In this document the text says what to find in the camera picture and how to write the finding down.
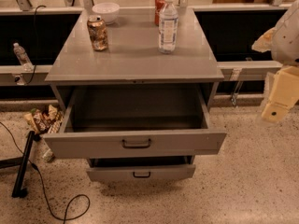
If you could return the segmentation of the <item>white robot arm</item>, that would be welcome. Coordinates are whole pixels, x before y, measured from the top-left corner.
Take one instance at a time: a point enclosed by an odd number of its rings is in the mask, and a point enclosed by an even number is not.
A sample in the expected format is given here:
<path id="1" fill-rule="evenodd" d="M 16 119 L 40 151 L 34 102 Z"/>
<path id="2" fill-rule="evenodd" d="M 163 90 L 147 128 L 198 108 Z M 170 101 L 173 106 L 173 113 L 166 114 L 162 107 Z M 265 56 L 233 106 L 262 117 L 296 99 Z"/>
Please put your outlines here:
<path id="1" fill-rule="evenodd" d="M 255 51 L 271 52 L 282 64 L 273 76 L 265 98 L 261 120 L 276 123 L 299 101 L 299 1 L 296 0 L 276 25 L 261 35 L 251 46 Z"/>

